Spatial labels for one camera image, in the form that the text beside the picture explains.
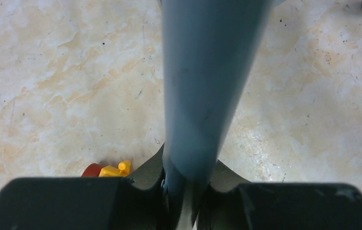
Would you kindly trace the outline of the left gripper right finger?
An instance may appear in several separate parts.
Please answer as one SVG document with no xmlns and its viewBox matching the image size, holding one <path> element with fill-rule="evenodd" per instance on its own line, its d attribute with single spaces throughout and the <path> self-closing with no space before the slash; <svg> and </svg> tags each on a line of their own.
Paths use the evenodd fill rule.
<svg viewBox="0 0 362 230">
<path fill-rule="evenodd" d="M 362 193 L 349 184 L 248 183 L 210 189 L 199 230 L 362 230 Z"/>
</svg>

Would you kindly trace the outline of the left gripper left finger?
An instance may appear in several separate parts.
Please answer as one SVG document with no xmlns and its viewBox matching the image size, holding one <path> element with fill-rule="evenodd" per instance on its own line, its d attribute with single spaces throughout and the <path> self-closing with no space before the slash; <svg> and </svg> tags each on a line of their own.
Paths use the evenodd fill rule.
<svg viewBox="0 0 362 230">
<path fill-rule="evenodd" d="M 123 177 L 18 178 L 0 191 L 0 230 L 166 230 L 154 186 Z"/>
</svg>

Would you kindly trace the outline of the blue music stand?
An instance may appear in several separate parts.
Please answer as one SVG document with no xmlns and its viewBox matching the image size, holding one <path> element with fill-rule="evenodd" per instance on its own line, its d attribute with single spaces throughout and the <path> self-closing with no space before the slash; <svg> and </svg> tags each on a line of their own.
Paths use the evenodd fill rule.
<svg viewBox="0 0 362 230">
<path fill-rule="evenodd" d="M 362 189 L 357 0 L 164 0 L 173 228 L 191 229 L 218 159 L 253 182 Z"/>
</svg>

